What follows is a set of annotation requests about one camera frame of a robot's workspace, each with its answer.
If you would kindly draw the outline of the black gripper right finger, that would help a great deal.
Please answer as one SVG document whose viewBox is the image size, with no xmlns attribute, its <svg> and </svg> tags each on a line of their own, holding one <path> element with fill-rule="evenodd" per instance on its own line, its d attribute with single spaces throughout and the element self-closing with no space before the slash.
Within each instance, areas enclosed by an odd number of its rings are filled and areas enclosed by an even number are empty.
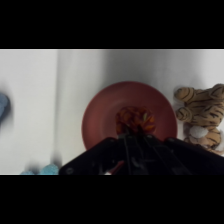
<svg viewBox="0 0 224 224">
<path fill-rule="evenodd" d="M 149 175 L 172 175 L 172 152 L 154 136 L 144 136 L 141 140 L 143 158 Z"/>
</svg>

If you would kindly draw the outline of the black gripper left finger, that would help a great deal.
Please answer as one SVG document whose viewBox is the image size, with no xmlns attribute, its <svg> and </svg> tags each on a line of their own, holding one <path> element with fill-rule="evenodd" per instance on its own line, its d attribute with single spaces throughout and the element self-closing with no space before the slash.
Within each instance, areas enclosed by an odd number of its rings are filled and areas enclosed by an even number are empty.
<svg viewBox="0 0 224 224">
<path fill-rule="evenodd" d="M 118 175 L 137 175 L 140 171 L 139 147 L 134 135 L 121 134 L 119 139 L 124 145 L 123 165 L 117 171 Z"/>
</svg>

